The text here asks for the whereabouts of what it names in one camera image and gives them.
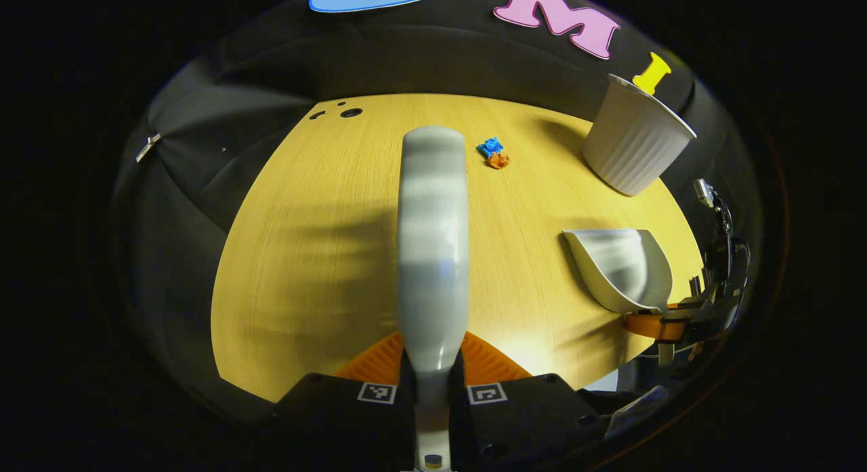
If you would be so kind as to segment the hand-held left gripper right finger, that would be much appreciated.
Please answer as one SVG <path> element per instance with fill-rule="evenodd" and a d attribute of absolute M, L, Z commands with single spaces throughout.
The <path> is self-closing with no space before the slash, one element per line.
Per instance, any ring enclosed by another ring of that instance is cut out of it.
<path fill-rule="evenodd" d="M 541 471 L 603 439 L 609 419 L 559 375 L 532 375 L 465 333 L 451 371 L 451 466 Z"/>

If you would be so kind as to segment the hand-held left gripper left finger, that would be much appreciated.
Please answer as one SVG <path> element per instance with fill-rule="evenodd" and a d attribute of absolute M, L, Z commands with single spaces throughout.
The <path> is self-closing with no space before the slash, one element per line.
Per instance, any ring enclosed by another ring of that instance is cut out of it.
<path fill-rule="evenodd" d="M 394 333 L 335 375 L 302 377 L 270 413 L 273 470 L 414 469 L 414 385 L 400 376 L 404 362 Z"/>

